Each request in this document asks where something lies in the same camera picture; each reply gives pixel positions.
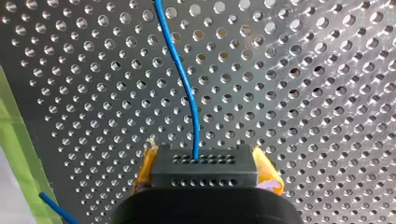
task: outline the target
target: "green plastic sheet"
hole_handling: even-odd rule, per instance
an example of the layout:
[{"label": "green plastic sheet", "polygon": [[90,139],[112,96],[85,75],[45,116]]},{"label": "green plastic sheet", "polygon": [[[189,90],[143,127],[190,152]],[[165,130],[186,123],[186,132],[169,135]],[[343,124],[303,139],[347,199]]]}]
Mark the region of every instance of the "green plastic sheet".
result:
[{"label": "green plastic sheet", "polygon": [[11,169],[20,184],[38,224],[61,224],[62,221],[38,197],[47,193],[55,200],[54,193],[44,173],[41,160],[35,153],[29,133],[0,66],[0,146],[6,153]]}]

